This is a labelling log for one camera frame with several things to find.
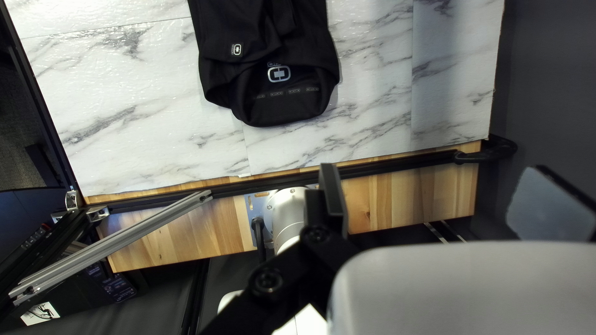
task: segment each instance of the dark gray wall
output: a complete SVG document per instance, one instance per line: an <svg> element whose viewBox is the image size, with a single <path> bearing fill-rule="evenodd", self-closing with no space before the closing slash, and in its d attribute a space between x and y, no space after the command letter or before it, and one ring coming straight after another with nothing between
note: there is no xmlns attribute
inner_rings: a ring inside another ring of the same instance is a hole
<svg viewBox="0 0 596 335"><path fill-rule="evenodd" d="M482 166L473 231L507 238L522 170L547 165L596 198L596 1L506 0L491 132L519 145Z"/></svg>

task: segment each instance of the wooden board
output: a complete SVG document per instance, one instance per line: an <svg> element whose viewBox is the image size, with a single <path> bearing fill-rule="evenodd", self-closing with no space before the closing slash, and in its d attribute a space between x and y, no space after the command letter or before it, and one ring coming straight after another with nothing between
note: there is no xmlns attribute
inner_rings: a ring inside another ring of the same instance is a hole
<svg viewBox="0 0 596 335"><path fill-rule="evenodd" d="M480 141L422 152L452 148L475 152L480 150ZM342 187L350 218L349 231L355 234L472 215L477 169L476 164L448 164L344 180ZM158 210L111 215L98 227L100 237L129 227ZM113 253L108 259L113 271L120 272L254 249L244 197L236 196L212 200Z"/></svg>

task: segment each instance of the bolt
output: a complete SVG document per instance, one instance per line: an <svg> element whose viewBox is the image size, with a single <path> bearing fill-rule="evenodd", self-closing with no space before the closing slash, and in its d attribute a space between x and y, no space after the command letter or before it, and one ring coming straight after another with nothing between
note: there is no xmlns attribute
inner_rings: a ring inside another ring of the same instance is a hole
<svg viewBox="0 0 596 335"><path fill-rule="evenodd" d="M277 291L283 280L277 269L263 269L254 278L254 287L261 293L273 293Z"/></svg>
<svg viewBox="0 0 596 335"><path fill-rule="evenodd" d="M313 243L322 243L327 241L329 238L329 232L326 229L320 227L311 228L306 235L308 239Z"/></svg>

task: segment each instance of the white marble backdrop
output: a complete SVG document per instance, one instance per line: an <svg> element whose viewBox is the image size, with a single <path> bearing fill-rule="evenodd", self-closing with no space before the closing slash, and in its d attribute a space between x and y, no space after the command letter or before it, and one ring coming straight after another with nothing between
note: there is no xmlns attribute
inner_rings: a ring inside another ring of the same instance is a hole
<svg viewBox="0 0 596 335"><path fill-rule="evenodd" d="M341 81L319 117L244 125L253 174L409 150L412 1L330 0L327 7Z"/></svg>
<svg viewBox="0 0 596 335"><path fill-rule="evenodd" d="M190 17L186 0L4 0L19 37Z"/></svg>
<svg viewBox="0 0 596 335"><path fill-rule="evenodd" d="M190 18L23 46L84 195L249 172L240 121L201 95Z"/></svg>
<svg viewBox="0 0 596 335"><path fill-rule="evenodd" d="M412 146L486 138L503 0L414 0Z"/></svg>
<svg viewBox="0 0 596 335"><path fill-rule="evenodd" d="M184 0L7 0L86 196L484 138L502 3L327 0L329 108L252 128L202 96Z"/></svg>

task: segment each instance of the logo patch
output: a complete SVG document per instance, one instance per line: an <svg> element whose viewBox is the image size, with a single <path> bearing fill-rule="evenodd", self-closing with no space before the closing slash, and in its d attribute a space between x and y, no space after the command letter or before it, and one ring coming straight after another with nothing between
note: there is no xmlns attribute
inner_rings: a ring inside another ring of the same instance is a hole
<svg viewBox="0 0 596 335"><path fill-rule="evenodd" d="M267 71L267 77L272 83L286 81L290 75L290 68L285 65L270 67Z"/></svg>
<svg viewBox="0 0 596 335"><path fill-rule="evenodd" d="M242 57L242 49L243 43L233 43L232 44L232 56L234 57Z"/></svg>

